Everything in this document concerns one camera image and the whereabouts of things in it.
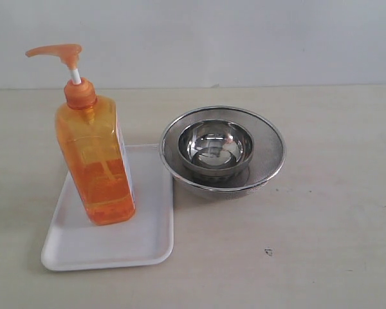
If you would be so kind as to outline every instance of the metal colander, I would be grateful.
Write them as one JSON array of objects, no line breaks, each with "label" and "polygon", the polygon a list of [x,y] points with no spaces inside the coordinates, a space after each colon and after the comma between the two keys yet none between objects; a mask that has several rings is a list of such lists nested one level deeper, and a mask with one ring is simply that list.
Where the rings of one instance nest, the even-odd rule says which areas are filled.
[{"label": "metal colander", "polygon": [[[221,119],[245,127],[254,139],[253,158],[238,176],[221,183],[199,182],[182,164],[178,140],[191,124],[208,119]],[[165,167],[182,186],[204,198],[233,199],[250,194],[265,185],[281,169],[286,146],[279,130],[263,117],[241,108],[209,106],[189,111],[171,122],[164,130],[160,157]]]}]

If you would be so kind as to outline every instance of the white plastic tray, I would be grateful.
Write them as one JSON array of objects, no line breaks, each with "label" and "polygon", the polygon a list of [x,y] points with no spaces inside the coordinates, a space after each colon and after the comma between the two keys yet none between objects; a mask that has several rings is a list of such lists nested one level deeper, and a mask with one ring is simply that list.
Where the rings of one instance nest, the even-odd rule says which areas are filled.
[{"label": "white plastic tray", "polygon": [[42,264],[54,271],[158,264],[173,249],[172,177],[157,145],[127,146],[136,214],[97,227],[87,218],[68,173],[44,243]]}]

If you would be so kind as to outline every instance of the soap dispenser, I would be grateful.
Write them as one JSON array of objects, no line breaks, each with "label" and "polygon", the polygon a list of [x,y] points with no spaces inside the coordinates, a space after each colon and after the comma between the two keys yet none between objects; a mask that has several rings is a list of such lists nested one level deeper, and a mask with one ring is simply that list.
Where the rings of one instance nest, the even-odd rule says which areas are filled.
[{"label": "soap dispenser", "polygon": [[127,221],[136,208],[116,104],[97,95],[93,84],[80,77],[81,51],[78,44],[61,44],[34,48],[26,56],[57,56],[70,70],[66,102],[56,112],[55,129],[88,218],[95,225]]}]

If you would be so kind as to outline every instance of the stainless steel bowl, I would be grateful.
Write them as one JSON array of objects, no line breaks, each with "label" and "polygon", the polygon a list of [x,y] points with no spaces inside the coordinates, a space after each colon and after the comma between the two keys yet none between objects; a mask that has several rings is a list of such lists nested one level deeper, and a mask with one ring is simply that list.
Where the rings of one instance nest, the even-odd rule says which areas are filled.
[{"label": "stainless steel bowl", "polygon": [[[186,168],[179,153],[179,138],[191,125],[214,119],[246,128],[253,138],[253,155],[248,166],[236,176],[224,182],[206,183]],[[159,152],[165,167],[189,191],[204,198],[232,199],[256,191],[277,175],[286,157],[286,146],[279,130],[262,116],[241,108],[209,106],[172,121],[161,136]]]},{"label": "stainless steel bowl", "polygon": [[208,119],[180,134],[178,150],[183,165],[202,184],[225,182],[237,176],[253,156],[253,137],[231,121]]}]

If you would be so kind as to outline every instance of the pump nozzle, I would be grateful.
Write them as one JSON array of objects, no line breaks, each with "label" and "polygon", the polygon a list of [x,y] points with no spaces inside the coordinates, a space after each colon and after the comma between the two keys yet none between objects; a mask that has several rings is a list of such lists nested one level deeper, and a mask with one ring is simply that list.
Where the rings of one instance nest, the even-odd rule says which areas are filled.
[{"label": "pump nozzle", "polygon": [[81,51],[82,47],[78,44],[60,44],[41,46],[28,50],[26,51],[26,56],[50,55],[59,57],[62,63],[66,64],[69,68],[73,84],[78,85],[82,82],[77,69],[78,55]]}]

